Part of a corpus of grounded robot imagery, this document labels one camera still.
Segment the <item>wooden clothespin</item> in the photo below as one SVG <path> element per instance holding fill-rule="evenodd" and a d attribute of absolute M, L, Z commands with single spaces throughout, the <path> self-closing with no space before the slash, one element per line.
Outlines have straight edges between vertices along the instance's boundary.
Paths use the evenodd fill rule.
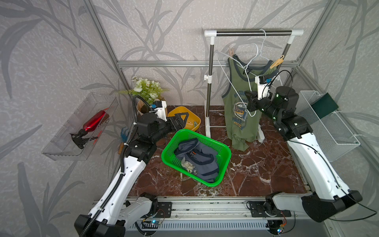
<path fill-rule="evenodd" d="M 230 59 L 234 59 L 234 55 L 235 55 L 235 50 L 234 50 L 234 48 L 229 48 L 228 53 L 229 53 L 228 57 L 229 57 Z"/>
<path fill-rule="evenodd" d="M 277 59 L 271 64 L 270 69 L 273 69 L 273 68 L 279 69 L 282 63 L 284 62 L 284 59 L 285 59 L 285 55 L 281 55 L 279 59 Z"/>

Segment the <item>metal clothes rack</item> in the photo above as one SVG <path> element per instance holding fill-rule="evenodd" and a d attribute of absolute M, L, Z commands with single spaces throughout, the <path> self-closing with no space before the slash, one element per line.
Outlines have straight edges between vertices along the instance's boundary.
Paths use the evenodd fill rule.
<path fill-rule="evenodd" d="M 295 37 L 301 37 L 304 34 L 304 30 L 302 29 L 292 29 L 292 30 L 268 30 L 266 31 L 266 36 L 289 36 L 287 40 L 286 46 L 283 50 L 282 55 L 287 55 L 288 50 L 293 43 Z M 211 101 L 211 87 L 212 87 L 212 79 L 213 79 L 213 57 L 214 57 L 214 47 L 215 47 L 215 39 L 216 37 L 257 37 L 264 36 L 264 33 L 260 30 L 205 30 L 204 36 L 210 38 L 210 52 L 209 52 L 209 75 L 204 75 L 204 80 L 207 81 L 207 97 L 204 101 L 205 108 L 205 133 L 206 136 L 211 138 L 211 128 L 216 127 L 226 127 L 226 126 L 216 126 L 210 124 L 210 101 Z M 246 66 L 245 73 L 247 74 L 247 67 L 257 57 L 257 55 L 251 59 Z M 262 132 L 261 127 L 258 127 L 258 141 L 263 143 L 264 134 Z"/>

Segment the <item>green tank top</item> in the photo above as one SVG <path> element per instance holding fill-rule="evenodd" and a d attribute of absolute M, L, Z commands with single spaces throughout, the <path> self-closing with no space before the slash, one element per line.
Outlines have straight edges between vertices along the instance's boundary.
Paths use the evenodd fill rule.
<path fill-rule="evenodd" d="M 248 142 L 257 139 L 259 122 L 262 113 L 249 112 L 246 107 L 248 99 L 246 91 L 257 92 L 256 76 L 269 76 L 272 79 L 278 73 L 277 68 L 271 68 L 273 61 L 268 61 L 262 67 L 253 67 L 242 62 L 235 54 L 228 58 L 229 63 L 229 87 L 222 95 L 225 109 L 225 123 L 228 138 L 232 141 L 232 147 L 236 150 L 246 151 Z"/>

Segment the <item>red spray bottle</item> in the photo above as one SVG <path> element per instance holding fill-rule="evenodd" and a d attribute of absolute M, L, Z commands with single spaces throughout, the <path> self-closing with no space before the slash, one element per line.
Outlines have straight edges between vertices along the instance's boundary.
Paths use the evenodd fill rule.
<path fill-rule="evenodd" d="M 82 128 L 75 134 L 70 134 L 73 142 L 80 148 L 84 149 L 87 142 L 96 140 L 99 137 L 94 136 L 91 138 L 85 138 L 89 133 L 94 132 L 96 128 L 107 121 L 107 119 L 110 117 L 107 113 L 108 108 L 104 110 L 100 110 L 98 113 L 96 113 L 93 117 L 91 117 L 85 124 L 82 126 Z"/>

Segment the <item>green plastic basket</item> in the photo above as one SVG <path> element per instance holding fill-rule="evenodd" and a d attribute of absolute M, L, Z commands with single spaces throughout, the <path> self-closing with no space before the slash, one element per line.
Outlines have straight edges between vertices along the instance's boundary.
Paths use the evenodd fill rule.
<path fill-rule="evenodd" d="M 227 145 L 188 129 L 178 131 L 161 154 L 165 165 L 207 187 L 221 184 L 231 157 Z"/>

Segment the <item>white wire hanger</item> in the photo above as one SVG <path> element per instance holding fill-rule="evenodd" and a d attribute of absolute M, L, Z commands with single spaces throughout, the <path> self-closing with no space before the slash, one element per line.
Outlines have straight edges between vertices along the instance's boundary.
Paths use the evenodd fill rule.
<path fill-rule="evenodd" d="M 229 73 L 227 74 L 225 72 L 224 67 L 221 68 L 229 82 L 227 89 L 222 94 L 226 109 L 231 110 L 226 118 L 232 119 L 232 121 L 235 122 L 259 119 L 261 115 L 260 112 L 249 112 L 247 110 L 248 101 L 245 96 L 245 91 L 257 91 L 257 85 L 254 80 L 247 79 L 243 74 L 246 69 L 245 64 L 238 60 L 236 54 L 234 55 L 234 59 L 230 59 L 227 54 L 216 51 L 215 56 L 226 56 L 228 61 Z"/>
<path fill-rule="evenodd" d="M 264 29 L 260 29 L 260 31 L 262 31 L 264 33 L 264 39 L 262 41 L 260 49 L 257 50 L 257 57 L 260 58 L 260 59 L 265 59 L 265 65 L 264 65 L 264 67 L 265 67 L 269 63 L 269 59 L 266 58 L 266 57 L 264 57 L 264 56 L 262 56 L 262 50 L 263 50 L 264 42 L 266 40 L 266 31 Z"/>

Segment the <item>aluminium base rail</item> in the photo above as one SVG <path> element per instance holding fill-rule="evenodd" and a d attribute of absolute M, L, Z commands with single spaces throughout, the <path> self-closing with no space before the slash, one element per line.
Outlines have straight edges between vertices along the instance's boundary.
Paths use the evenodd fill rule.
<path fill-rule="evenodd" d="M 264 202 L 264 197 L 158 197 L 151 200 L 148 197 L 126 198 L 120 202 L 109 201 L 102 207 L 101 199 L 90 211 L 94 215 L 100 212 L 97 221 L 107 221 L 107 224 L 115 224 L 118 220 L 132 223 L 143 216 L 161 213 L 165 220 L 250 220 L 254 219 L 247 202 Z M 159 202 L 170 202 L 167 210 L 157 205 Z"/>

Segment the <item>yellow plastic tray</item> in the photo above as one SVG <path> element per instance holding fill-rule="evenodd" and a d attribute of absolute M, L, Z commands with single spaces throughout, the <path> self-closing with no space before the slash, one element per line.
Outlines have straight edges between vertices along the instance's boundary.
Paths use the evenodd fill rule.
<path fill-rule="evenodd" d="M 190 111 L 187 107 L 179 106 L 168 113 L 169 117 L 175 116 L 175 114 L 179 114 L 182 118 L 186 120 L 185 129 L 189 129 L 192 131 L 197 131 L 201 124 L 201 119 L 192 111 Z"/>

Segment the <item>dark green cloth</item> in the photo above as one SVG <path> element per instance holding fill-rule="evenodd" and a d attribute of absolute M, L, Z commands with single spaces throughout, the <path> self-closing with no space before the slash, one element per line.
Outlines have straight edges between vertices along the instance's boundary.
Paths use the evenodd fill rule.
<path fill-rule="evenodd" d="M 328 116 L 339 108 L 329 93 L 324 94 L 321 98 L 312 103 L 311 107 L 320 119 Z"/>

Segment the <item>potted artificial flower plant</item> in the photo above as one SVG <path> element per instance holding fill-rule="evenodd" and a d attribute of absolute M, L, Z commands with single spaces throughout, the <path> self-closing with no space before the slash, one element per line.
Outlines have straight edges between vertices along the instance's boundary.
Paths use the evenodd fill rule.
<path fill-rule="evenodd" d="M 134 84 L 133 89 L 129 90 L 119 90 L 117 93 L 120 95 L 130 95 L 131 97 L 140 96 L 144 99 L 143 108 L 145 111 L 149 112 L 151 109 L 151 105 L 158 100 L 162 100 L 161 94 L 168 91 L 167 89 L 163 89 L 159 82 L 149 80 L 147 78 L 141 77 L 133 77 L 132 82 Z"/>

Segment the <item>navy blue tank top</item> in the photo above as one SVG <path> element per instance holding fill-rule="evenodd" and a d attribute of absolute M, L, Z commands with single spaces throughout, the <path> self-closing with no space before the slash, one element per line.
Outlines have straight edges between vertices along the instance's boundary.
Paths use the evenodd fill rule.
<path fill-rule="evenodd" d="M 219 175 L 218 152 L 201 143 L 197 138 L 179 143 L 174 151 L 181 166 L 190 174 L 208 183 L 214 183 Z"/>

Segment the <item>clear plastic wall shelf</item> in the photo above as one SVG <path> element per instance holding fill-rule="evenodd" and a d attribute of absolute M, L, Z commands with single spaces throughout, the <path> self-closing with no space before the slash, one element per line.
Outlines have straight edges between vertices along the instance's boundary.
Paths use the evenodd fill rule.
<path fill-rule="evenodd" d="M 42 150 L 42 154 L 54 161 L 85 161 L 90 156 L 98 139 L 87 142 L 84 149 L 80 149 L 72 140 L 71 133 L 77 133 L 91 117 L 100 110 L 108 108 L 109 118 L 99 125 L 94 132 L 85 138 L 98 136 L 100 138 L 110 118 L 118 106 L 115 96 L 90 93 L 70 118 L 60 128 L 56 135 Z"/>

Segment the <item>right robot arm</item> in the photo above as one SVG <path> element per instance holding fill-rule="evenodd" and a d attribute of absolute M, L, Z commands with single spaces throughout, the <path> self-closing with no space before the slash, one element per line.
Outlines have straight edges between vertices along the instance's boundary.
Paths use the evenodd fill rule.
<path fill-rule="evenodd" d="M 270 87 L 278 76 L 255 77 L 256 91 L 247 90 L 246 109 L 259 111 L 273 120 L 274 127 L 287 142 L 306 170 L 313 192 L 311 194 L 274 193 L 267 197 L 268 209 L 291 210 L 307 214 L 316 222 L 327 219 L 356 205 L 363 200 L 357 190 L 351 190 L 337 175 L 318 145 L 308 121 L 296 115 L 299 95 L 291 87 L 281 86 L 275 94 Z"/>

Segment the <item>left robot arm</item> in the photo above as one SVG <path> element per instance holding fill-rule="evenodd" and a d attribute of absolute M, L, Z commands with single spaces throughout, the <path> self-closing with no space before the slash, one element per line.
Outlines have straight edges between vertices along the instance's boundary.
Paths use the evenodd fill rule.
<path fill-rule="evenodd" d="M 166 135 L 183 129 L 186 125 L 180 116 L 168 117 L 165 101 L 155 101 L 149 112 L 139 116 L 134 96 L 135 116 L 129 142 L 120 153 L 120 168 L 98 203 L 87 215 L 79 215 L 74 227 L 81 237 L 123 237 L 125 232 L 142 217 L 157 212 L 154 195 L 142 194 L 135 202 L 125 206 L 126 199 L 148 162 L 157 150 L 157 142 Z"/>

